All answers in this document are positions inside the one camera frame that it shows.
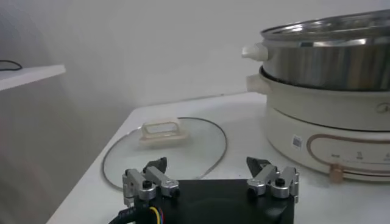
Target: black cable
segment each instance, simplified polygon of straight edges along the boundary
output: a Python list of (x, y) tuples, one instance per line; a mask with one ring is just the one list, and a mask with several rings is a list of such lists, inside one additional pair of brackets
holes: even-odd
[(0, 60), (0, 63), (10, 63), (10, 64), (13, 64), (13, 65), (16, 65), (17, 68), (0, 68), (0, 71), (19, 71), (20, 69), (23, 69), (23, 66), (15, 61), (11, 61), (11, 60)]
[(119, 211), (118, 215), (109, 224), (126, 224), (137, 220), (139, 213), (135, 207)]

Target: white wall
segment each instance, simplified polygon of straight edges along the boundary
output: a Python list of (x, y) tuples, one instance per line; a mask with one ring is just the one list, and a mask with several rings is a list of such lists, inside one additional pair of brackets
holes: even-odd
[(0, 2), (0, 56), (68, 70), (0, 92), (0, 210), (18, 209), (15, 223), (44, 223), (132, 108), (245, 91), (258, 64), (240, 59), (241, 46), (261, 40), (261, 29), (390, 8), (388, 0)]

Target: red wire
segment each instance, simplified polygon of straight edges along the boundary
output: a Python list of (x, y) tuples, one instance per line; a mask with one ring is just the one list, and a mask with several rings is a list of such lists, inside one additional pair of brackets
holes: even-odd
[(162, 219), (163, 219), (163, 223), (165, 223), (165, 218), (164, 218), (163, 210), (161, 210), (161, 208), (158, 208), (158, 210), (160, 211), (161, 216), (163, 217), (163, 218), (162, 218)]

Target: yellow wire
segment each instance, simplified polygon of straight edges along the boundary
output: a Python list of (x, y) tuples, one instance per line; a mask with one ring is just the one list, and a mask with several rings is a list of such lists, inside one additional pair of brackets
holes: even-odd
[(160, 224), (160, 213), (158, 213), (158, 210), (155, 207), (149, 207), (150, 210), (154, 211), (157, 218), (157, 224)]

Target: barcode sticker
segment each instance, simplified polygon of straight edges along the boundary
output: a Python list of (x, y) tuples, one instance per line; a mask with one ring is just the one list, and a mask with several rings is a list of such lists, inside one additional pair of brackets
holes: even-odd
[(294, 135), (292, 136), (291, 147), (297, 150), (301, 150), (302, 142), (303, 141), (301, 137)]

